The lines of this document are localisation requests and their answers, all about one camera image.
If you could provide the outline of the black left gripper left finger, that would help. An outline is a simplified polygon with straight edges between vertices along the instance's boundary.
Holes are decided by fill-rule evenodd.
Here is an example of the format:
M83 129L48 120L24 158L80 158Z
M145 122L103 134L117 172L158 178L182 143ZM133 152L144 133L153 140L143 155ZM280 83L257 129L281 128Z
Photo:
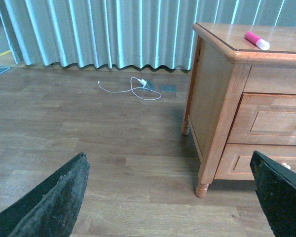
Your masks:
M79 153L0 213L0 237L68 237L86 191L90 163Z

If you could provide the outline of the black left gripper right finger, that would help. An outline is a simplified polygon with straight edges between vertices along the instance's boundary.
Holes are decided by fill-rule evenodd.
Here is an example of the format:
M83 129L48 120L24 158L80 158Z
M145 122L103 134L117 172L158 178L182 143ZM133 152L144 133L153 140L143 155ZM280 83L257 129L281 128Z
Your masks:
M296 173L254 151L250 168L256 194L277 237L296 237Z

